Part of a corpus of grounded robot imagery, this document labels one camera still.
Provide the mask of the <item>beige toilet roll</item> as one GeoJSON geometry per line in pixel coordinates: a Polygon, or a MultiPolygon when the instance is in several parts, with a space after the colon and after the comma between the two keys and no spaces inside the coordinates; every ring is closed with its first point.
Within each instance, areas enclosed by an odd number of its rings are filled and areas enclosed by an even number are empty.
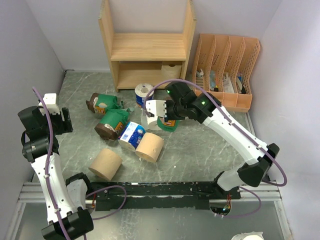
{"type": "Polygon", "coordinates": [[[181,75],[182,64],[180,62],[163,61],[161,65],[162,79],[179,79],[181,75]]]}

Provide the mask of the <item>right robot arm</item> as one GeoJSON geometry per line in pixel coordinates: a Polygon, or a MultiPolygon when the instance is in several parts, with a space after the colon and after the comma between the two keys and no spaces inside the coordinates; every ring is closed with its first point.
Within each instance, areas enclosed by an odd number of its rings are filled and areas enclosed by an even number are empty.
{"type": "Polygon", "coordinates": [[[184,81],[171,82],[165,90],[171,98],[165,103],[167,120],[189,118],[204,124],[225,139],[244,159],[240,166],[223,171],[215,178],[213,195],[223,199],[235,187],[258,187],[280,148],[275,143],[267,144],[252,135],[212,94],[205,91],[196,95],[184,81]]]}

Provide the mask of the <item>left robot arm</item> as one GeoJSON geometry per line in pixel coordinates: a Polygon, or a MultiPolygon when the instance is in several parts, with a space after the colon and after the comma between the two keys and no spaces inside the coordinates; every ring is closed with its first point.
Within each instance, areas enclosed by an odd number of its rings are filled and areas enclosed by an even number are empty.
{"type": "Polygon", "coordinates": [[[69,110],[54,107],[49,117],[39,106],[18,114],[25,127],[21,136],[22,155],[38,176],[47,209],[48,226],[41,230],[46,240],[75,240],[94,228],[86,199],[94,192],[88,177],[78,173],[63,178],[57,135],[73,131],[69,110]]]}

